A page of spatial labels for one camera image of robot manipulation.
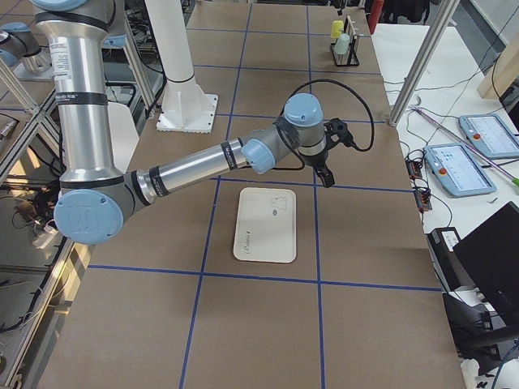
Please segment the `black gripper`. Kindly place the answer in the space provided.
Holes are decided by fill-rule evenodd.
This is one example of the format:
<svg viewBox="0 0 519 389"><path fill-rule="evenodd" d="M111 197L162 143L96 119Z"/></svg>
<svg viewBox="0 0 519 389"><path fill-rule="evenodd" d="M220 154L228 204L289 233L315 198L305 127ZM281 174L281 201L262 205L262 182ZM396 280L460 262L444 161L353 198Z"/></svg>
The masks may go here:
<svg viewBox="0 0 519 389"><path fill-rule="evenodd" d="M325 188L335 185L332 171L326 165L328 152L342 143L346 147L352 146L352 134L348 126L339 118L333 118L324 123L322 139L312 145L302 147L302 160L315 170L316 176Z"/></svg>

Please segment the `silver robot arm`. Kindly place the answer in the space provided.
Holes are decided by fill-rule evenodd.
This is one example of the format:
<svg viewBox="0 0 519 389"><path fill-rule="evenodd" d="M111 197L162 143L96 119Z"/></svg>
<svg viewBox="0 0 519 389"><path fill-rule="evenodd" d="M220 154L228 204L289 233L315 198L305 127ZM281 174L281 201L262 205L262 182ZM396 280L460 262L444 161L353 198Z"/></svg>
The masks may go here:
<svg viewBox="0 0 519 389"><path fill-rule="evenodd" d="M54 223L74 242L106 242L136 212L160 198L244 167L265 173L291 154L311 166L325 186L332 186L329 151L339 143L354 145L344 122L325 120L315 96L297 93L265 129L175 161L124 172L114 162L101 52L104 42L122 31L124 4L36 1L33 6L36 25L49 42L65 149L66 171L60 178Z"/></svg>
<svg viewBox="0 0 519 389"><path fill-rule="evenodd" d="M1 59L7 66L13 67L40 52L41 46L27 24L11 22L1 26Z"/></svg>

